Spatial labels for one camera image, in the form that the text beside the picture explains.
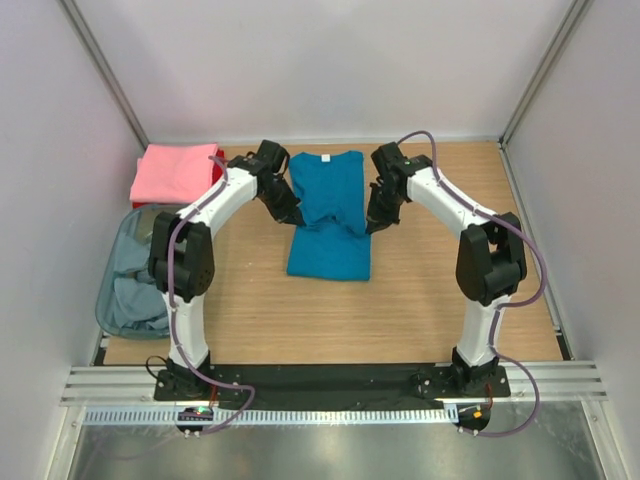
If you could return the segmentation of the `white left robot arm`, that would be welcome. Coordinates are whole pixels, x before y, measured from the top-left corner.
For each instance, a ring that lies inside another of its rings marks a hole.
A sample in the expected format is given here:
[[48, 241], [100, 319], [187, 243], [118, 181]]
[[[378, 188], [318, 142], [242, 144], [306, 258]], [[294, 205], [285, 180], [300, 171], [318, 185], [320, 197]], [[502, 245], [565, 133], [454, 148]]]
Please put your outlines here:
[[289, 154], [262, 141], [257, 150], [222, 163], [221, 176], [194, 203], [159, 214], [148, 272], [169, 319], [170, 352], [156, 377], [158, 400], [199, 400], [232, 388], [213, 377], [205, 340], [204, 296], [215, 275], [214, 239], [245, 204], [259, 200], [271, 218], [295, 228], [286, 265], [290, 276], [331, 281], [371, 277], [371, 236], [399, 221], [401, 158], [395, 143], [371, 156], [377, 176], [364, 183], [364, 156], [347, 151], [326, 159]]

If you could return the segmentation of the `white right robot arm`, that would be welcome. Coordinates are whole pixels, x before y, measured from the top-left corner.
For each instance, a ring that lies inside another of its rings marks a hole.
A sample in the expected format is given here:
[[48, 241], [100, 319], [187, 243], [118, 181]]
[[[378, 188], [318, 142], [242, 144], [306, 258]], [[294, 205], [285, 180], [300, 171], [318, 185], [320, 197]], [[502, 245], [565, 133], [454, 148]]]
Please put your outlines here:
[[417, 203], [431, 212], [458, 239], [455, 279], [466, 298], [463, 332], [452, 350], [449, 381], [461, 395], [472, 396], [497, 374], [498, 356], [491, 349], [502, 314], [527, 276], [520, 221], [498, 215], [448, 182], [425, 156], [405, 156], [396, 142], [373, 151], [377, 177], [370, 184], [366, 212], [369, 234], [400, 222], [400, 207]]

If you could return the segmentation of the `blue t shirt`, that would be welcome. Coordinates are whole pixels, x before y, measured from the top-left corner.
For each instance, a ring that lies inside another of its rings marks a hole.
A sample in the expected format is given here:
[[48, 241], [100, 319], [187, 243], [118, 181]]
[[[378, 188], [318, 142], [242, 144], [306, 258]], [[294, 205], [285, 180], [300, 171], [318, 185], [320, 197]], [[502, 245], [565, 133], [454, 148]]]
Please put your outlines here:
[[286, 273], [331, 281], [371, 278], [366, 232], [364, 155], [295, 155], [289, 164], [305, 225], [295, 230]]

